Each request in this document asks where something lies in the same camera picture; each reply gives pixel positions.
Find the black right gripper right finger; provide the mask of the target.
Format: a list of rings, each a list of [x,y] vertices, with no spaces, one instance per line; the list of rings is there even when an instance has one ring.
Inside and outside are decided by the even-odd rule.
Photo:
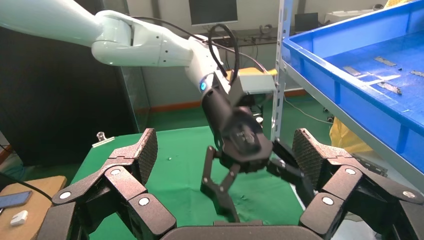
[[[299,223],[331,239],[347,213],[359,216],[385,240],[424,237],[423,196],[361,165],[342,148],[318,142],[305,128],[293,136],[295,160],[314,189]]]

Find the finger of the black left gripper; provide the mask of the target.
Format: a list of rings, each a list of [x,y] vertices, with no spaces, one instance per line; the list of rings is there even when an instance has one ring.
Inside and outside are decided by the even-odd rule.
[[[267,162],[267,172],[294,185],[301,203],[307,207],[315,197],[310,178],[299,168],[290,146],[281,142],[279,138],[276,138],[272,145],[272,152],[276,157],[271,157]]]
[[[221,159],[222,153],[214,147],[208,146],[202,171],[200,191],[212,200],[215,211],[218,215],[224,216],[230,223],[239,223],[234,202],[229,194],[229,189],[234,183],[241,166],[237,163],[230,165],[229,172],[220,184],[215,183],[211,178],[214,159]]]

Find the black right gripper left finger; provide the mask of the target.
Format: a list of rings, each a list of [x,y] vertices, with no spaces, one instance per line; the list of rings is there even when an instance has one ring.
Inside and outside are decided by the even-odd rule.
[[[101,168],[60,190],[37,234],[39,240],[87,240],[116,214],[138,240],[159,240],[177,226],[176,218],[146,188],[157,159],[155,129],[116,148]]]

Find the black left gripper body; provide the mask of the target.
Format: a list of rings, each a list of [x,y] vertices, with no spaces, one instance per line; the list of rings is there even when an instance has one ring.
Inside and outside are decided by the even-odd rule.
[[[248,107],[231,106],[217,88],[210,88],[203,94],[201,107],[222,166],[229,169],[237,164],[240,173],[251,173],[267,165],[273,144]]]

